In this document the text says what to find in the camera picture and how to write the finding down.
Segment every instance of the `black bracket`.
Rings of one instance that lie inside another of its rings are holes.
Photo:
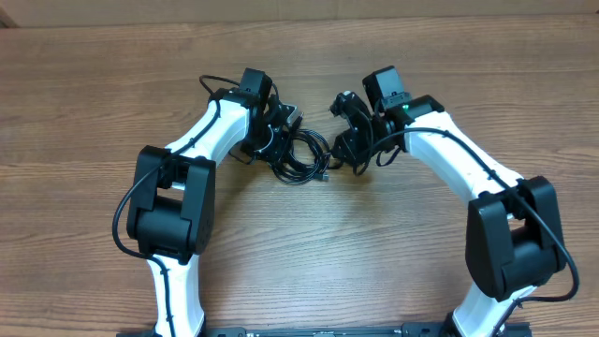
[[[563,243],[557,195],[544,177],[514,187]],[[524,226],[511,230],[509,213]],[[482,193],[468,204],[466,264],[476,285],[497,301],[525,286],[541,286],[563,270],[565,258],[548,234],[506,192]]]
[[[143,148],[135,183],[169,154],[167,149]],[[204,251],[214,226],[215,172],[211,160],[177,155],[139,186],[131,196],[127,234],[138,241],[142,254],[174,257],[184,265],[192,254]],[[185,184],[183,201],[157,195],[157,188],[173,183]]]
[[[374,116],[371,116],[366,104],[355,93],[338,94],[330,106],[332,114],[341,115],[350,126],[337,136],[331,154],[353,166],[364,164],[370,159],[371,128],[373,141],[377,142],[403,130],[419,116],[433,111],[445,111],[430,95],[412,99],[410,93],[404,91],[400,74],[394,66],[374,71],[362,80],[362,84]],[[373,149],[373,154],[392,151],[396,146],[405,151],[403,136],[384,141]]]

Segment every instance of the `black plastic housing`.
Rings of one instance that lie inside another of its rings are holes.
[[[404,91],[402,79],[395,66],[374,71],[362,80],[362,85],[373,111],[383,112],[412,99],[410,93]]]
[[[557,196],[544,177],[520,181],[521,196],[563,243]],[[507,215],[525,219],[510,231]],[[541,286],[563,270],[565,258],[545,231],[505,191],[485,193],[468,204],[466,265],[480,290],[497,301],[525,286]]]
[[[167,155],[167,149],[143,148],[134,183]],[[174,257],[186,264],[192,254],[204,251],[214,226],[215,172],[211,160],[178,155],[138,187],[131,197],[127,234],[138,241],[142,254]],[[183,201],[157,195],[157,188],[167,189],[172,183],[185,183]]]

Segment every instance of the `white arm link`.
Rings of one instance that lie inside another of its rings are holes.
[[[476,146],[458,129],[447,112],[431,112],[422,115],[406,126],[406,128],[412,127],[431,127],[449,131],[468,144],[510,186],[515,186],[518,183],[517,179],[522,178]],[[407,152],[429,166],[464,204],[467,205],[468,201],[478,198],[481,192],[498,193],[504,190],[495,181],[490,180],[487,172],[455,141],[440,134],[426,132],[410,132],[404,135],[404,139]]]

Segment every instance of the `wooden tabletop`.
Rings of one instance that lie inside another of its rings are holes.
[[[202,115],[198,75],[265,70],[332,142],[346,128],[327,112],[333,98],[365,99],[361,79],[388,65],[493,157],[555,185],[582,286],[512,321],[536,336],[596,335],[597,15],[0,30],[0,335],[152,326],[150,270],[118,251],[110,220],[139,150]],[[224,161],[201,257],[209,326],[388,326],[441,321],[460,304],[466,210],[444,183],[407,154],[330,177],[287,186],[264,163]],[[570,283],[564,271],[539,293]]]

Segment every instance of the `wire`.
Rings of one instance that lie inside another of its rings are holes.
[[[370,153],[373,151],[373,149],[376,149],[378,146],[380,146],[384,141],[407,134],[407,133],[411,133],[411,132],[429,132],[429,133],[440,134],[440,135],[443,135],[444,137],[447,137],[447,138],[452,139],[453,141],[457,142],[459,144],[459,146],[464,151],[466,151],[466,153],[468,153],[483,170],[485,170],[488,173],[488,175],[491,177],[491,179],[493,179],[501,187],[503,187],[507,191],[507,193],[509,193],[510,196],[512,198],[514,198],[514,200],[520,206],[522,206],[522,208],[524,208],[524,211],[527,214],[529,214],[532,217],[532,219],[541,226],[542,229],[544,229],[546,231],[546,233],[553,240],[553,242],[555,242],[555,245],[558,247],[559,251],[565,257],[566,263],[567,263],[568,267],[570,268],[570,272],[572,274],[572,288],[570,289],[570,291],[568,291],[568,293],[566,293],[565,295],[561,295],[561,296],[552,296],[552,297],[528,296],[528,297],[513,300],[512,303],[510,304],[510,306],[508,307],[508,309],[505,311],[504,315],[502,316],[502,319],[500,320],[500,322],[493,328],[491,336],[495,336],[497,334],[497,332],[499,331],[501,326],[507,321],[507,318],[509,318],[509,316],[514,312],[514,309],[516,309],[517,306],[520,306],[523,302],[526,302],[526,301],[558,302],[558,301],[571,300],[577,294],[578,289],[580,287],[580,277],[578,275],[577,265],[574,262],[574,259],[572,258],[570,253],[568,252],[568,250],[565,248],[565,246],[563,246],[561,241],[558,240],[555,233],[553,233],[551,228],[549,228],[549,226],[545,223],[545,220],[543,220],[541,218],[541,216],[534,210],[534,208],[523,197],[521,197],[514,188],[512,188],[509,184],[507,184],[504,180],[502,180],[497,175],[495,170],[490,168],[489,165],[487,165],[487,163],[485,163],[480,158],[480,156],[478,156],[478,154],[470,146],[468,146],[468,144],[466,144],[462,139],[453,135],[449,131],[443,131],[440,129],[430,128],[430,127],[413,127],[413,128],[408,128],[408,129],[404,129],[402,131],[392,133],[392,134],[378,140],[373,145],[373,147],[370,149]]]
[[[279,98],[279,88],[274,82],[271,85],[275,93],[275,103],[279,107],[282,107],[284,104]],[[340,162],[333,167],[329,166],[331,156],[329,144],[324,137],[313,130],[298,129],[293,132],[280,130],[276,136],[274,134],[272,136],[280,137],[277,141],[285,142],[279,150],[280,154],[276,158],[272,158],[271,155],[260,158],[260,154],[254,152],[254,155],[248,161],[244,161],[231,151],[228,154],[245,165],[253,164],[256,159],[264,160],[277,179],[283,183],[295,185],[308,183],[314,179],[321,181],[328,180],[327,169],[338,169],[343,164]],[[295,140],[302,141],[308,145],[308,148],[314,155],[314,162],[312,164],[301,163],[295,156]]]
[[[305,142],[314,154],[313,164],[303,164],[295,156],[293,140]],[[308,183],[313,179],[327,180],[330,147],[320,134],[313,130],[299,129],[287,137],[284,152],[273,162],[268,162],[270,169],[281,182],[288,184]]]
[[[239,85],[237,82],[229,80],[229,79],[219,78],[219,77],[211,76],[211,75],[200,76],[199,77],[200,84],[210,94],[209,102],[213,98],[214,91],[204,82],[204,79],[224,81],[227,83]],[[192,146],[194,146],[196,144],[196,142],[199,139],[201,139],[210,130],[210,128],[216,123],[216,121],[220,117],[221,105],[220,105],[220,102],[218,99],[214,99],[214,102],[216,104],[216,112],[214,113],[214,116],[208,122],[206,127],[204,127],[195,137],[190,139],[187,144],[183,145],[183,147],[181,149],[175,151],[174,153],[167,155],[164,159],[162,159],[160,161],[160,164],[158,164],[157,166],[152,168],[150,171],[148,171],[146,174],[144,174],[136,183],[134,183],[133,186],[131,186],[129,188],[127,193],[124,194],[123,198],[121,199],[121,202],[119,203],[119,206],[117,207],[116,211],[114,212],[114,216],[112,217],[112,239],[114,240],[114,243],[116,244],[116,246],[123,253],[125,253],[127,255],[137,257],[137,258],[142,258],[142,259],[148,259],[148,260],[154,262],[156,265],[158,265],[158,267],[160,267],[160,273],[163,275],[163,279],[164,279],[164,283],[165,283],[165,304],[167,306],[168,327],[170,329],[170,335],[172,337],[175,337],[175,326],[172,321],[172,313],[170,310],[170,292],[169,292],[169,287],[168,287],[167,266],[165,266],[165,264],[160,259],[158,259],[154,256],[146,256],[142,253],[133,251],[133,250],[125,247],[123,245],[123,243],[121,242],[121,239],[119,238],[119,219],[121,218],[121,214],[123,213],[123,209],[124,209],[124,206],[126,205],[127,201],[129,201],[129,199],[131,199],[131,197],[133,196],[133,193],[143,184],[143,182],[145,182],[152,174],[154,174],[159,169],[161,169],[173,157],[176,157],[177,155],[184,153],[185,151],[189,150]]]

